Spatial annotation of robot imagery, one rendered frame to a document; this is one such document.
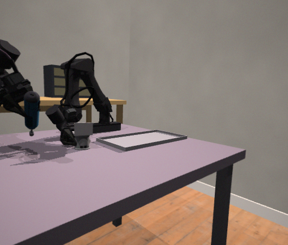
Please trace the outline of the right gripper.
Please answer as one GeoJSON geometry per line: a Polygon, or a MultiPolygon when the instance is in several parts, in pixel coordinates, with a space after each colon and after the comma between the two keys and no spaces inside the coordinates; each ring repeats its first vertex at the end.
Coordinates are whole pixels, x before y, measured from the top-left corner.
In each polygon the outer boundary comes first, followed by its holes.
{"type": "Polygon", "coordinates": [[[3,104],[3,107],[7,111],[17,113],[27,118],[27,114],[18,103],[24,101],[23,97],[25,93],[33,91],[33,88],[28,79],[23,80],[21,84],[15,87],[8,87],[4,79],[13,74],[16,74],[16,72],[10,74],[3,73],[3,75],[0,76],[0,106],[3,104]]]}

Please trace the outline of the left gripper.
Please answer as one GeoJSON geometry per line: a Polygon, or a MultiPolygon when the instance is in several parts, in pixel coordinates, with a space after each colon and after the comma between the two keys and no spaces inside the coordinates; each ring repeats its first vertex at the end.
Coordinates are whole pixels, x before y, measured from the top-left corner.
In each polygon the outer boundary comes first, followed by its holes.
{"type": "Polygon", "coordinates": [[[61,128],[60,128],[61,130],[60,142],[62,142],[63,145],[76,146],[77,142],[75,140],[75,136],[72,134],[72,131],[74,131],[73,119],[67,119],[66,123],[64,123],[61,126],[61,128]],[[65,128],[62,128],[62,127],[65,127],[65,128]]]}

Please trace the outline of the white l-shaped bracket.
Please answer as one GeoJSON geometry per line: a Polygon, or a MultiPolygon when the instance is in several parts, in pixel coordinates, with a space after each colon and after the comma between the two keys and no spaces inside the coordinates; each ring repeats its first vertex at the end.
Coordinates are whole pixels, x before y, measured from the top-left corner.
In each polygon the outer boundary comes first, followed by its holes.
{"type": "Polygon", "coordinates": [[[93,123],[92,122],[80,122],[74,123],[74,136],[88,136],[93,135],[93,123]]]}

